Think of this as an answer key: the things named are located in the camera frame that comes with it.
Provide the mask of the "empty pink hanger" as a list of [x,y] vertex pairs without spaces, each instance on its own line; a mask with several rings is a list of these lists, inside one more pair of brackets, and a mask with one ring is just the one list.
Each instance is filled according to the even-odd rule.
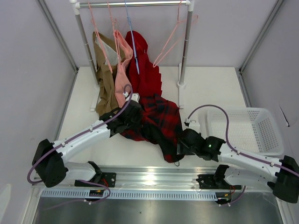
[[184,32],[183,34],[180,34],[180,35],[176,34],[178,32],[179,26],[181,24],[185,24],[187,33],[190,35],[192,25],[197,23],[199,20],[198,15],[193,15],[195,1],[187,0],[186,3],[187,3],[186,4],[187,17],[185,19],[181,19],[180,8],[183,4],[183,1],[181,0],[178,4],[176,24],[175,24],[170,36],[168,37],[167,41],[165,42],[163,48],[161,49],[161,52],[159,53],[157,58],[154,60],[153,65],[152,65],[153,68],[157,67],[164,60],[164,58],[176,47],[176,45],[178,43],[180,43],[182,40],[184,40],[183,42],[185,42],[185,41],[189,42],[190,37],[185,36],[186,32]]

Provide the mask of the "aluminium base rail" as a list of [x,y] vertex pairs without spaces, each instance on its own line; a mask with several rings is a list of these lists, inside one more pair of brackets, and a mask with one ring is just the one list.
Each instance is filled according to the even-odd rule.
[[[204,183],[201,187],[197,182],[199,175],[211,175],[216,172],[216,168],[120,168],[101,167],[104,173],[114,173],[106,181],[115,179],[113,189],[126,190],[164,190],[164,191],[184,191],[184,190],[209,190],[210,187]],[[246,186],[246,189],[253,191],[269,192],[271,189],[267,185],[267,180],[263,175],[254,175],[250,172],[232,168],[229,170],[228,179],[236,185]]]

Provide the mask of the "blue hanger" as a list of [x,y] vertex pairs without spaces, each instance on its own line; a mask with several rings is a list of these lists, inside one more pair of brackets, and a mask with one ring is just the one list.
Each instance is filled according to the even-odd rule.
[[137,52],[136,52],[136,47],[135,47],[135,39],[134,39],[133,29],[132,29],[132,25],[131,25],[131,19],[130,19],[129,13],[128,13],[127,1],[124,0],[124,3],[125,3],[125,9],[126,9],[127,20],[128,20],[128,24],[129,24],[129,28],[130,28],[130,33],[131,33],[134,61],[135,61],[135,65],[136,65],[137,74],[139,75],[140,69],[139,69],[138,57],[137,57]]

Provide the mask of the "metal clothes rack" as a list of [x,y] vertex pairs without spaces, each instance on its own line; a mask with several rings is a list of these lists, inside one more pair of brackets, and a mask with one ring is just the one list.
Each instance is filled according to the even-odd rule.
[[84,30],[84,26],[81,20],[80,16],[80,9],[83,8],[111,8],[111,7],[149,7],[149,6],[174,6],[174,5],[186,5],[188,7],[188,13],[187,13],[187,19],[186,20],[180,20],[177,18],[177,26],[180,23],[186,22],[186,28],[185,28],[185,35],[184,35],[184,49],[183,49],[183,55],[182,55],[182,62],[179,64],[178,68],[178,82],[177,82],[177,88],[178,88],[178,107],[180,109],[183,109],[185,106],[185,69],[186,69],[186,61],[187,61],[187,53],[188,53],[188,45],[189,45],[189,38],[190,38],[190,32],[191,32],[191,26],[193,23],[192,20],[192,14],[194,10],[195,1],[193,0],[172,0],[172,1],[139,1],[139,2],[129,2],[126,1],[123,2],[114,2],[114,3],[80,3],[77,0],[71,0],[70,1],[72,9],[75,14],[75,18],[77,21],[77,25],[80,31],[81,38],[83,40],[85,52],[88,58],[89,66],[91,68],[93,77],[95,79],[95,83],[99,85],[99,81],[96,78],[96,67],[94,65],[93,57],[91,54],[91,50],[89,47],[89,43],[86,37],[86,33]]

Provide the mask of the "black mounting plate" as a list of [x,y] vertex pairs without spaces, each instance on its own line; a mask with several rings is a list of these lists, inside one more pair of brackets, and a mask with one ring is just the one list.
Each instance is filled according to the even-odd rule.
[[224,180],[220,180],[219,182],[217,182],[216,180],[214,180],[214,175],[212,174],[198,175],[196,182],[198,182],[200,189],[242,189],[241,185],[229,185]]
[[91,180],[88,182],[90,183],[85,183],[79,180],[75,181],[75,187],[97,187],[96,184],[101,184],[109,188],[114,188],[115,183],[116,183],[116,173],[101,173],[101,174],[96,174]]

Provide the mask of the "red hanging garment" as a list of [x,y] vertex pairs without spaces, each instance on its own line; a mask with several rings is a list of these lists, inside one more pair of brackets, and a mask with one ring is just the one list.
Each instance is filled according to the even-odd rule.
[[[136,31],[133,31],[133,34],[140,69],[140,74],[138,75],[135,61],[131,59],[127,68],[127,77],[133,87],[133,91],[138,93],[140,97],[161,96],[162,80],[159,67],[152,67],[153,63],[150,62],[148,57],[148,44],[143,36]],[[130,47],[133,47],[130,32],[127,32],[125,40]]]

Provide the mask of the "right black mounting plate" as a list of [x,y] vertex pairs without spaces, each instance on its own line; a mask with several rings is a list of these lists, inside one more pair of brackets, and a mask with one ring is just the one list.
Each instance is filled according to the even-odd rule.
[[198,182],[200,189],[242,189],[241,185],[229,185],[224,180],[220,180],[219,182],[217,182],[216,180],[214,180],[214,175],[212,174],[198,175],[196,182]]

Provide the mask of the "pink hanger far left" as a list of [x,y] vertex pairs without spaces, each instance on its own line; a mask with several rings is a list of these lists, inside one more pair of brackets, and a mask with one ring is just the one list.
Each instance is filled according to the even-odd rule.
[[93,24],[93,26],[94,26],[94,32],[95,32],[95,34],[96,34],[96,36],[97,36],[99,46],[100,46],[100,48],[102,49],[103,55],[104,55],[104,57],[105,57],[105,63],[107,64],[107,66],[109,67],[110,72],[112,73],[112,72],[113,72],[113,69],[112,69],[111,64],[110,64],[110,61],[109,61],[109,59],[108,59],[107,48],[105,47],[105,44],[106,44],[106,43],[103,42],[103,40],[100,38],[100,34],[99,34],[98,29],[97,29],[96,21],[95,21],[94,16],[93,16],[93,11],[92,11],[90,2],[88,2],[87,4],[88,4],[89,11],[90,11],[90,13],[91,13],[91,20],[92,20],[92,24]]

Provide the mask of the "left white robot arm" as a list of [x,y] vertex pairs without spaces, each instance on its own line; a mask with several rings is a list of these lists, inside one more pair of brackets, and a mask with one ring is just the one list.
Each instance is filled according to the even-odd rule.
[[102,140],[140,128],[141,120],[142,107],[132,100],[122,108],[105,113],[92,125],[68,138],[55,142],[44,139],[37,146],[33,169],[47,188],[66,180],[74,181],[76,187],[106,185],[105,176],[95,162],[77,163],[71,158]]

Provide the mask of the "red plaid skirt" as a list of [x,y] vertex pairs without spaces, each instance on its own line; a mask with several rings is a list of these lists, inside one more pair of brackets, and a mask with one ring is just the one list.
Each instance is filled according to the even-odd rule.
[[141,97],[142,126],[126,130],[121,135],[134,141],[147,141],[159,145],[163,158],[168,163],[176,163],[184,158],[177,154],[178,136],[183,132],[177,105],[155,94]]

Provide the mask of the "pink hanging garment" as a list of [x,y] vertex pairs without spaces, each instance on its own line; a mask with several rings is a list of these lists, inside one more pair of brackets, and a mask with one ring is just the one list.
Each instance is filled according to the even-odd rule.
[[125,85],[130,84],[126,75],[126,70],[133,57],[133,50],[118,30],[116,30],[116,35],[120,45],[121,63],[120,65],[117,65],[117,73],[114,82],[114,95],[118,106],[121,108],[125,103],[125,97],[123,96]]

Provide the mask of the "white plastic basket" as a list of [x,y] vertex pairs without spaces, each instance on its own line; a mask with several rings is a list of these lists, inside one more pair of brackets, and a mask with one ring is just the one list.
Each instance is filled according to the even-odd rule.
[[271,113],[264,108],[229,108],[225,113],[215,107],[209,107],[206,116],[208,136],[226,139],[232,146],[243,151],[266,156],[281,156],[284,146],[278,126]]

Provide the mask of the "tan hanging garment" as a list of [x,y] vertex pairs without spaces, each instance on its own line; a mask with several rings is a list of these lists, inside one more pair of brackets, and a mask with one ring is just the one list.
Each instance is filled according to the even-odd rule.
[[96,78],[100,83],[100,101],[96,106],[99,116],[111,112],[118,107],[115,97],[114,81],[117,73],[117,64],[108,65],[96,33],[93,33],[93,47],[96,60]]

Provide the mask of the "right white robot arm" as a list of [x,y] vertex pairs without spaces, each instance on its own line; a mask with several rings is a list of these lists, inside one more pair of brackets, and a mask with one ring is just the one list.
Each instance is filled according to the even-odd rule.
[[186,129],[178,138],[178,154],[196,155],[206,161],[223,162],[239,166],[264,177],[266,185],[277,198],[297,203],[299,199],[299,166],[294,158],[266,157],[237,151],[227,141]]

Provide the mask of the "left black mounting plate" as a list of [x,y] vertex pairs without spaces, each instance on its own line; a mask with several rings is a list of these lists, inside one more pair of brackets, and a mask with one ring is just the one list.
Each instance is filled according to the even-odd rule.
[[101,184],[109,188],[114,188],[115,183],[116,183],[116,173],[101,173],[101,174],[96,174],[91,180],[88,182],[90,183],[85,183],[79,180],[75,181],[75,187],[97,187],[96,184]]

